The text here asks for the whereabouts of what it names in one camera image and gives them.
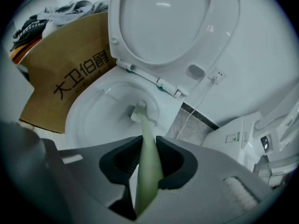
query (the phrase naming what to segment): toilet bowl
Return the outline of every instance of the toilet bowl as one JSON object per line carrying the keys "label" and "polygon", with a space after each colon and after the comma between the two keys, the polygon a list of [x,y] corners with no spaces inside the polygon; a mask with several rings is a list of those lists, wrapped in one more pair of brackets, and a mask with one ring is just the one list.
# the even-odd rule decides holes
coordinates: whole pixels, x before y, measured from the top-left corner
{"label": "toilet bowl", "polygon": [[145,100],[154,135],[166,135],[186,96],[211,70],[238,21],[238,0],[110,0],[117,66],[89,86],[66,120],[70,148],[141,134],[130,120]]}

